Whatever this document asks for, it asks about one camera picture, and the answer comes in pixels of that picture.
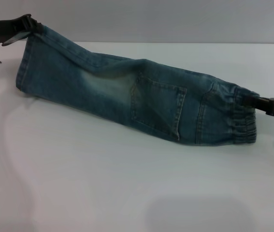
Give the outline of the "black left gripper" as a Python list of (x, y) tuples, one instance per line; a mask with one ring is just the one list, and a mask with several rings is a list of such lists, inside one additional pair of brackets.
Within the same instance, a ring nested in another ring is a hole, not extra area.
[(33, 19), (31, 14), (11, 20), (0, 20), (0, 43), (2, 46), (8, 46), (27, 38), (29, 32), (39, 34), (43, 32), (42, 24)]

